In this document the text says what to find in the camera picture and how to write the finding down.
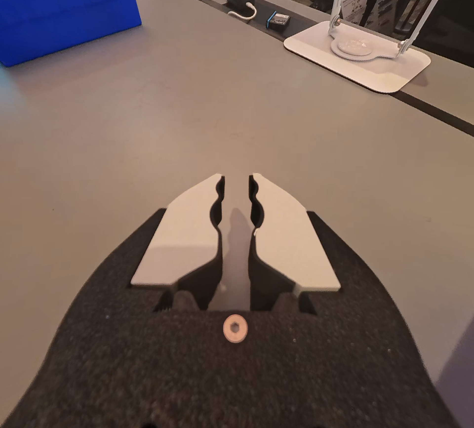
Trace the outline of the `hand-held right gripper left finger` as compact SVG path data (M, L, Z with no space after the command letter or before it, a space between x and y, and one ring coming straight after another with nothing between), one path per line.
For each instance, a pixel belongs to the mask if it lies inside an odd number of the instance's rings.
M218 257L224 188L225 177L216 173L168 205L132 286L171 286Z

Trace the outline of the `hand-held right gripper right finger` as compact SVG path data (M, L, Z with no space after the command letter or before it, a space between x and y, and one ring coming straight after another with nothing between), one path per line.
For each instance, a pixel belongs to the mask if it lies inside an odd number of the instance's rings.
M284 277L294 294L339 291L306 208L260 173L249 176L249 198L257 263Z

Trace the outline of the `blue plastic bin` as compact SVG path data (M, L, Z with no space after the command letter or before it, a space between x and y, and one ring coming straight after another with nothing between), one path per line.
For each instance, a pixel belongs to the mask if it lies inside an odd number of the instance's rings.
M15 66L139 25L136 0L0 0L0 61Z

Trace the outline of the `small black battery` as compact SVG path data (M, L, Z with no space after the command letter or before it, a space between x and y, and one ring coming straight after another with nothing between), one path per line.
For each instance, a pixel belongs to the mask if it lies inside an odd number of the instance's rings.
M281 12L274 11L267 19L265 28L278 33L282 33L286 30L287 26L291 21L291 16L283 14Z

